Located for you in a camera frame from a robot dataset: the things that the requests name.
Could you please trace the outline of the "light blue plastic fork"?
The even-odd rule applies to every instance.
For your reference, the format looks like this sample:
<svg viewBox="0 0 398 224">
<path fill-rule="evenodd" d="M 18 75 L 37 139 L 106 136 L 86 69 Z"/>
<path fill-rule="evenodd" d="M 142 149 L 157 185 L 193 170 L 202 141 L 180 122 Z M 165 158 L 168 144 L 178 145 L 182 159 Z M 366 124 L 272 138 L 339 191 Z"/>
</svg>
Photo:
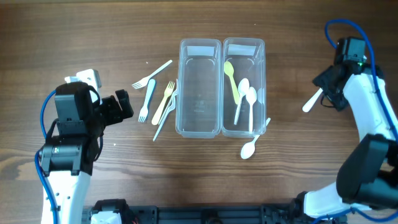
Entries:
<svg viewBox="0 0 398 224">
<path fill-rule="evenodd" d="M 147 115 L 149 113 L 149 102 L 152 97 L 156 85 L 156 81 L 154 79 L 150 79 L 147 85 L 146 96 L 144 99 L 144 104 L 139 113 L 138 122 L 143 123 L 147 119 Z"/>
</svg>

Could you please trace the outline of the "white spoon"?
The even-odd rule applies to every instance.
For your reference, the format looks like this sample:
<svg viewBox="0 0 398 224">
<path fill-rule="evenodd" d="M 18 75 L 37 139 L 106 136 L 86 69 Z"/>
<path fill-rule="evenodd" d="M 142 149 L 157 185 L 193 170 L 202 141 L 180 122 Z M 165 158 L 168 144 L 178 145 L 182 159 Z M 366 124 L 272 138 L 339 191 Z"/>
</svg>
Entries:
<svg viewBox="0 0 398 224">
<path fill-rule="evenodd" d="M 254 87 L 249 87 L 249 90 L 246 93 L 246 100 L 249 103 L 249 132 L 252 133 L 254 123 L 253 106 L 254 103 L 257 101 L 257 91 Z"/>
<path fill-rule="evenodd" d="M 323 90 L 319 88 L 318 91 L 302 106 L 302 111 L 308 113 L 313 108 L 314 104 L 317 102 L 322 93 Z"/>
</svg>

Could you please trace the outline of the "white spoon crosswise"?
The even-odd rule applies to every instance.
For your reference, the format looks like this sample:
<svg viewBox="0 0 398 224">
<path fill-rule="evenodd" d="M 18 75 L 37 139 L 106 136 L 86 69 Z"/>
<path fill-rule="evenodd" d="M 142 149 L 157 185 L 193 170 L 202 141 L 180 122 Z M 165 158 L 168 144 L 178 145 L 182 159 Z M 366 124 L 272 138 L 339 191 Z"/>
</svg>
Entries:
<svg viewBox="0 0 398 224">
<path fill-rule="evenodd" d="M 236 108 L 236 113 L 235 113 L 235 117 L 234 117 L 234 125 L 237 125 L 237 123 L 238 123 L 243 97 L 246 96 L 246 93 L 248 92 L 248 90 L 249 90 L 249 80 L 247 78 L 243 78 L 239 82 L 239 85 L 238 85 L 239 103 Z"/>
</svg>

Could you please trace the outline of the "yellow plastic spoon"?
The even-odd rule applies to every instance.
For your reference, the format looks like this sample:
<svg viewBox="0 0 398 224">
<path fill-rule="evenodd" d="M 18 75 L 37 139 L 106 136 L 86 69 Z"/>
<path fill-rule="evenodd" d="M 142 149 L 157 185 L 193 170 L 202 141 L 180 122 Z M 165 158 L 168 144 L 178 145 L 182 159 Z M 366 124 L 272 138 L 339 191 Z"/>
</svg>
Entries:
<svg viewBox="0 0 398 224">
<path fill-rule="evenodd" d="M 231 89 L 233 92 L 233 99 L 236 105 L 239 104 L 239 92 L 234 80 L 234 67 L 230 61 L 224 63 L 224 73 L 229 77 Z"/>
</svg>

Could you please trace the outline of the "white spoon bowl down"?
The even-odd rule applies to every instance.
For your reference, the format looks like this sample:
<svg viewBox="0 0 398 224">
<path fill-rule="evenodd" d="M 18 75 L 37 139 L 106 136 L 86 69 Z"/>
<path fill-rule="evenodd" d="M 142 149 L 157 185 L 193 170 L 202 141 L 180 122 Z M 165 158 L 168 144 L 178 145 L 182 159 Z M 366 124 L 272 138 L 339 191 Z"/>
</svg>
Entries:
<svg viewBox="0 0 398 224">
<path fill-rule="evenodd" d="M 250 142 L 245 143 L 240 152 L 242 159 L 249 159 L 255 152 L 256 141 L 259 139 L 260 135 L 255 135 L 254 139 Z"/>
</svg>

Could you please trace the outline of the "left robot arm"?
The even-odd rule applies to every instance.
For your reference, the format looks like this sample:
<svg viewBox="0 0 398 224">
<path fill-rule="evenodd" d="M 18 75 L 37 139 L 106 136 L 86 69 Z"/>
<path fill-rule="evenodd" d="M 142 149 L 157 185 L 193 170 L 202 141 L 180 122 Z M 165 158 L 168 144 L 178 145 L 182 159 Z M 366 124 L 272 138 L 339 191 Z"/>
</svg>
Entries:
<svg viewBox="0 0 398 224">
<path fill-rule="evenodd" d="M 103 147 L 107 126 L 133 116 L 129 95 L 118 90 L 101 98 L 84 82 L 55 89 L 58 117 L 35 154 L 44 188 L 42 223 L 80 223 L 93 164 Z"/>
</svg>

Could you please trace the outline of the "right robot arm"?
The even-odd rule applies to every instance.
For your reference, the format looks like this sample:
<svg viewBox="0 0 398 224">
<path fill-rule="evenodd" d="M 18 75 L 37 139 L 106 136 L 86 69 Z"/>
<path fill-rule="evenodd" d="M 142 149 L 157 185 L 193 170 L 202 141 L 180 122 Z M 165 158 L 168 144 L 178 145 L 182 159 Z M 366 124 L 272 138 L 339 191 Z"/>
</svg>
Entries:
<svg viewBox="0 0 398 224">
<path fill-rule="evenodd" d="M 381 69 L 366 61 L 367 49 L 364 39 L 340 39 L 333 65 L 313 79 L 318 91 L 303 111 L 324 98 L 337 111 L 350 106 L 359 144 L 334 183 L 292 200 L 287 212 L 292 223 L 340 223 L 348 213 L 365 217 L 366 210 L 397 209 L 397 118 Z"/>
</svg>

